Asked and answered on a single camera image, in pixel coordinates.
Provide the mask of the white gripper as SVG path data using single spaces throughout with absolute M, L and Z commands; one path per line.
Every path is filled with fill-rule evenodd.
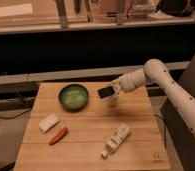
M 119 77 L 118 80 L 113 80 L 110 85 L 120 85 L 121 89 L 114 89 L 114 95 L 119 95 L 121 93 L 121 90 L 124 92 L 130 92 L 131 91 L 131 83 L 128 81 L 127 78 Z

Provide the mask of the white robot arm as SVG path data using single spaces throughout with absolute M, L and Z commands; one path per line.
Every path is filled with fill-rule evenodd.
M 195 98 L 171 77 L 162 61 L 148 60 L 143 68 L 118 77 L 110 85 L 118 95 L 151 83 L 160 86 L 195 138 Z

